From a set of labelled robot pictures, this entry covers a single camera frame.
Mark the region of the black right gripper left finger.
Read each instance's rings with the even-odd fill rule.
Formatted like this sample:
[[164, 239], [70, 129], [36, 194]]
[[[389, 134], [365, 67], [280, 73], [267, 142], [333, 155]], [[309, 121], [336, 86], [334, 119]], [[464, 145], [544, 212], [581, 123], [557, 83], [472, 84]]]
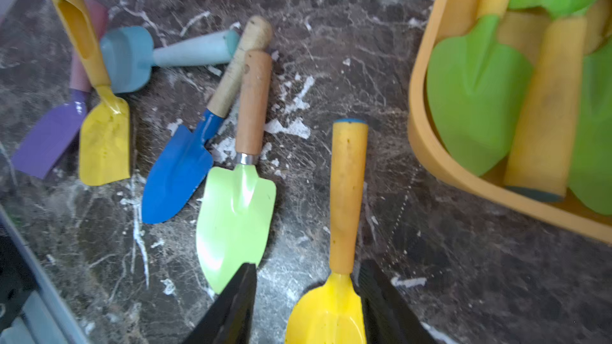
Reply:
[[244, 263], [183, 343], [248, 343], [256, 291], [256, 266]]

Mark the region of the dark green shovel yellow handle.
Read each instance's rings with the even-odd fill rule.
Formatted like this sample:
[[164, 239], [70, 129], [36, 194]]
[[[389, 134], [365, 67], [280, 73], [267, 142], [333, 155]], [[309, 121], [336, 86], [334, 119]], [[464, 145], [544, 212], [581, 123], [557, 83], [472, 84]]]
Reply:
[[441, 141], [476, 176], [509, 153], [533, 70], [497, 38], [509, 1], [479, 0], [470, 32], [440, 41], [428, 65], [427, 100]]

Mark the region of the light green shovel wooden handle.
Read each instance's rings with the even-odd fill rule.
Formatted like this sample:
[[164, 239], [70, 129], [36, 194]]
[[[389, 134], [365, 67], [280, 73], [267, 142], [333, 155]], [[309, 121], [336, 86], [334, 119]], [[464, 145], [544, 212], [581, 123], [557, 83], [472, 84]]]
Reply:
[[272, 58], [245, 55], [233, 170], [214, 167], [205, 184], [196, 228], [199, 264], [220, 294], [243, 264], [261, 263], [266, 251], [277, 188], [258, 174], [268, 107]]

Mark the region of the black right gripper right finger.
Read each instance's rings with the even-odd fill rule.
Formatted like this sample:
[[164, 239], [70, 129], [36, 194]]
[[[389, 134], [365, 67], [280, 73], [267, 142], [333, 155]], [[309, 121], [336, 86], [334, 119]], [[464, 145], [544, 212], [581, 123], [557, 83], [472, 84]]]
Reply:
[[436, 343], [373, 259], [360, 265], [358, 295], [368, 343]]

